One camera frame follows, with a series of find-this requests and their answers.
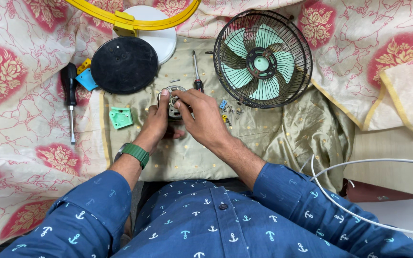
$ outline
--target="anchor print shirt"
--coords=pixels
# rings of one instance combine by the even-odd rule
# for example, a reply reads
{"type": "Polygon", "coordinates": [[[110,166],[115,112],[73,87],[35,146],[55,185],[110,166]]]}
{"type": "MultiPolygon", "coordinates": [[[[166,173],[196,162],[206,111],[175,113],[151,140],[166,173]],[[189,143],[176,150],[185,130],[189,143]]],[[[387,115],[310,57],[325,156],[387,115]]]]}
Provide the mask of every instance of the anchor print shirt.
{"type": "MultiPolygon", "coordinates": [[[[329,192],[369,220],[374,214],[329,192]]],[[[120,248],[131,191],[107,170],[55,202],[43,222],[1,257],[412,257],[413,238],[343,212],[309,177],[267,163],[254,195],[207,180],[164,186],[146,202],[135,237],[120,248]]]]}

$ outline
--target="hand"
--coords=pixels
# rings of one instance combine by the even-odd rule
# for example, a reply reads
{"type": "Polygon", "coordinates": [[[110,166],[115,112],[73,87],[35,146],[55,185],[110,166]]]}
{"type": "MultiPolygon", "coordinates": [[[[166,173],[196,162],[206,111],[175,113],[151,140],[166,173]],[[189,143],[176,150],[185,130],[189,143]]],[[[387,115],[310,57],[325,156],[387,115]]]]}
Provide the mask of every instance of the hand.
{"type": "Polygon", "coordinates": [[[233,139],[219,114],[214,98],[194,89],[186,92],[173,91],[172,95],[179,97],[174,107],[181,113],[187,132],[200,144],[213,150],[233,139]],[[195,118],[186,104],[192,108],[195,118]]]}
{"type": "Polygon", "coordinates": [[[149,107],[148,118],[140,134],[133,141],[133,144],[149,152],[149,155],[152,155],[156,151],[157,144],[162,138],[178,139],[185,134],[182,130],[168,126],[169,100],[169,92],[163,89],[160,95],[159,108],[157,108],[157,105],[149,107]]]}

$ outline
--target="black screwdriver handle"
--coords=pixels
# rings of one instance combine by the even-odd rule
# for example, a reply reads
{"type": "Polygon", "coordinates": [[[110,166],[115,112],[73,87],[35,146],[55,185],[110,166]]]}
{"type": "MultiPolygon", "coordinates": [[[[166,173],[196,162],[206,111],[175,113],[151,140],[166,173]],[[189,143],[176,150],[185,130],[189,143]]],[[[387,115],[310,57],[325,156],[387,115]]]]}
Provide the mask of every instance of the black screwdriver handle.
{"type": "Polygon", "coordinates": [[[196,90],[199,90],[199,91],[201,91],[202,93],[204,93],[203,92],[203,83],[202,83],[202,81],[201,80],[195,80],[194,81],[194,85],[195,85],[195,87],[196,87],[196,90]]]}
{"type": "Polygon", "coordinates": [[[75,106],[76,102],[76,87],[77,87],[77,68],[73,63],[68,63],[60,71],[61,83],[65,89],[66,94],[66,104],[68,106],[75,106]]]}

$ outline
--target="golden fabric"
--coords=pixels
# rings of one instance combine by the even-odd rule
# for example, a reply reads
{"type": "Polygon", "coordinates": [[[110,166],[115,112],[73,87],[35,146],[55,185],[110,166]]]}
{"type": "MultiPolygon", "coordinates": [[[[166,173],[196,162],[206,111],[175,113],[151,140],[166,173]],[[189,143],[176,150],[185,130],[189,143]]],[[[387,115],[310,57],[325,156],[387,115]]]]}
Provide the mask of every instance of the golden fabric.
{"type": "MultiPolygon", "coordinates": [[[[315,169],[343,162],[351,154],[354,135],[353,122],[315,88],[310,87],[297,102],[284,107],[256,109],[239,106],[221,86],[213,66],[213,56],[204,54],[213,50],[215,40],[178,37],[177,48],[168,62],[159,67],[153,83],[130,95],[104,94],[104,119],[107,144],[111,159],[120,146],[131,142],[141,130],[147,109],[157,103],[157,94],[170,85],[186,89],[193,87],[195,79],[192,50],[196,51],[200,78],[205,94],[214,97],[218,104],[227,100],[234,110],[244,113],[226,114],[232,122],[231,134],[241,139],[263,159],[285,164],[296,171],[312,153],[317,156],[315,169]],[[170,83],[170,80],[181,79],[170,83]],[[109,107],[130,107],[134,124],[115,130],[109,122],[109,107]]],[[[342,169],[320,176],[320,181],[331,191],[342,186],[342,169]]],[[[309,167],[304,173],[310,173],[309,167]]],[[[162,140],[151,156],[140,180],[172,181],[180,179],[223,179],[237,174],[190,134],[178,140],[162,140]]]]}

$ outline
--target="flathead screwdriver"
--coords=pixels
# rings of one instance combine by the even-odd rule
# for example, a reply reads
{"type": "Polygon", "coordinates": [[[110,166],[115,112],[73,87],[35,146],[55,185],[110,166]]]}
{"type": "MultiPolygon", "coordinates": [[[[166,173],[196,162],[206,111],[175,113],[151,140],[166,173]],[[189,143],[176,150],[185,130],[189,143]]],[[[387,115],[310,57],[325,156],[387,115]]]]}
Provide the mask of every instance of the flathead screwdriver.
{"type": "Polygon", "coordinates": [[[74,138],[74,121],[73,121],[73,111],[74,106],[77,105],[76,102],[76,87],[77,87],[77,68],[73,63],[68,63],[60,71],[61,83],[65,89],[66,94],[66,105],[69,108],[69,118],[70,118],[70,127],[71,127],[71,145],[76,144],[76,139],[74,138]]]}
{"type": "Polygon", "coordinates": [[[192,56],[194,56],[194,64],[196,66],[196,80],[194,81],[194,85],[196,90],[201,91],[203,93],[203,82],[200,80],[199,77],[199,70],[197,69],[197,59],[196,59],[196,52],[192,51],[192,56]]]}

